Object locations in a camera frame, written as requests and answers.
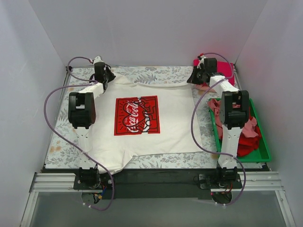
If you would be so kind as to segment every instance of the white t-shirt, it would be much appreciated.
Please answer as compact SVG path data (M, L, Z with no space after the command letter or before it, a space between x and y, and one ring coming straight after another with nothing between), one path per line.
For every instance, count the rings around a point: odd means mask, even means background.
M113 174L133 156L201 151L190 132L194 101L189 84L145 85L116 75L95 100L92 158ZM194 133L201 143L196 117Z

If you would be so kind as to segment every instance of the patterned table surface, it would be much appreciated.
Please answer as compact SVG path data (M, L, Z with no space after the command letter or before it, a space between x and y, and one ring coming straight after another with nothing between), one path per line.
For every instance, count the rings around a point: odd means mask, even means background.
M117 67L112 68L132 81L145 84L179 83L191 75L193 67L188 66L161 66L161 67ZM75 68L75 76L88 79L94 72L93 68ZM81 84L83 81L71 78L69 85ZM80 91L82 88L69 88L63 94L63 101L57 118L55 129L64 137L77 144L76 134L68 121L68 94L71 91ZM193 99L196 103L202 94L192 88ZM216 151L214 132L211 124L209 108L206 100L218 97L216 93L208 93L197 109L197 118L200 125L202 146ZM133 157L125 168L216 168L217 156L205 152L160 154ZM51 143L45 159L46 168L79 168L79 151L60 139L53 133ZM244 163L245 168L261 168L261 164Z

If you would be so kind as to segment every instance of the pile of clothes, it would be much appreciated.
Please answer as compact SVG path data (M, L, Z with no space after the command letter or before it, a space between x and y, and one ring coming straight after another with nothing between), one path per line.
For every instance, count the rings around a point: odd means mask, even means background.
M220 104L221 101L216 99L211 99L208 103L208 106L214 113L215 123L217 125L217 131L219 139L223 138L223 130L222 124L220 122L219 112L220 112ZM260 128L257 126L256 118L250 115L250 119L245 123L242 133L239 138L239 146L238 146L238 157L243 157L245 155L250 154L253 150L259 148L259 142L262 138Z

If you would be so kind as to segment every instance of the green tray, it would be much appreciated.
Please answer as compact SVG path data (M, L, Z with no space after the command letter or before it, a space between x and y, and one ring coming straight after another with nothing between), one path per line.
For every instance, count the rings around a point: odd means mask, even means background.
M209 109L209 112L210 112L210 116L212 118L212 126L214 129L214 138L215 138L215 142L216 142L216 146L217 146L217 152L221 152L222 141L219 139L219 136L218 136L217 126L216 126L216 123L214 120L214 113L211 109ZM241 162L270 162L271 156L270 156L270 153L268 150L268 145L264 138L263 130L260 125L260 121L259 121L256 109L255 109L254 103L252 102L251 99L250 99L250 115L257 119L257 123L258 123L257 126L259 126L259 128L260 128L262 139L260 140L260 145L259 145L258 149L252 151L249 155L239 157L239 160Z

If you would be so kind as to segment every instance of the white enclosure wall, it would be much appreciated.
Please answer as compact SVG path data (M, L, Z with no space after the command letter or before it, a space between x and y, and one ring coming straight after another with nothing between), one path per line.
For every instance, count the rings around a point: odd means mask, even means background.
M202 51L235 61L267 2L29 1L65 65L79 55L120 65L192 65Z
M0 0L0 34L0 226L16 227L51 135L44 99L65 68L28 0ZM51 122L59 95L49 102Z
M303 226L303 1L268 0L236 66L250 92L297 226Z

